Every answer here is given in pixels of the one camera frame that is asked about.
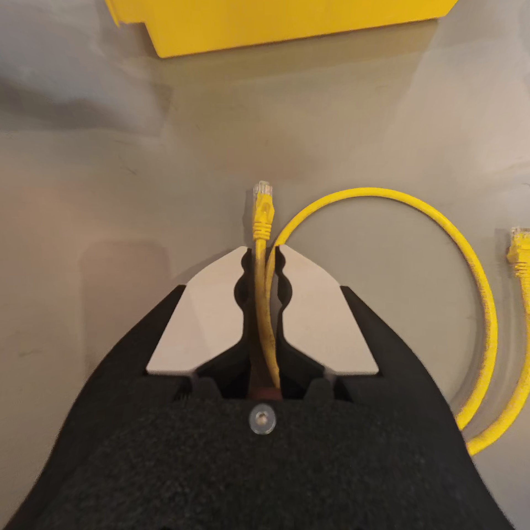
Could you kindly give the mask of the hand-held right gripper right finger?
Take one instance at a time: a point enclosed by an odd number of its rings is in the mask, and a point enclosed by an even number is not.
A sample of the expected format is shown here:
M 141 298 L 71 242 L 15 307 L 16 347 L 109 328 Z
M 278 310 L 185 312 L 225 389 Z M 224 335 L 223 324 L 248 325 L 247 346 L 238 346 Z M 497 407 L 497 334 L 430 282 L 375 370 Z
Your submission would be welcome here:
M 379 367 L 339 282 L 286 244 L 275 249 L 280 307 L 275 353 L 284 399 L 302 399 L 312 381 L 374 376 Z

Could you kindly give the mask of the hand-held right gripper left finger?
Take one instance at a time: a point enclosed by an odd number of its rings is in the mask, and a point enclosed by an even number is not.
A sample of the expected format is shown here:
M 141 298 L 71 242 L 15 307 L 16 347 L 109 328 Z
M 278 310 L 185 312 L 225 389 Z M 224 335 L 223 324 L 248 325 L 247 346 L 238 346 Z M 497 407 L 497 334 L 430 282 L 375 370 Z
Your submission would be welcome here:
M 253 355 L 253 254 L 238 247 L 185 285 L 146 371 L 193 384 L 210 378 L 224 398 L 244 399 Z

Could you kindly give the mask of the yellow plastic bin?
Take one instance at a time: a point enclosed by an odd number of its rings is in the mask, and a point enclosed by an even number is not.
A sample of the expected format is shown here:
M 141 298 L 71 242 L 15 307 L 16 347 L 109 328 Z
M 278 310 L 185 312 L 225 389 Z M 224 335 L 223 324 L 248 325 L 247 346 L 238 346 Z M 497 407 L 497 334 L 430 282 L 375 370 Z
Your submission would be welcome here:
M 144 24 L 160 58 L 445 17 L 456 1 L 106 1 L 116 25 Z

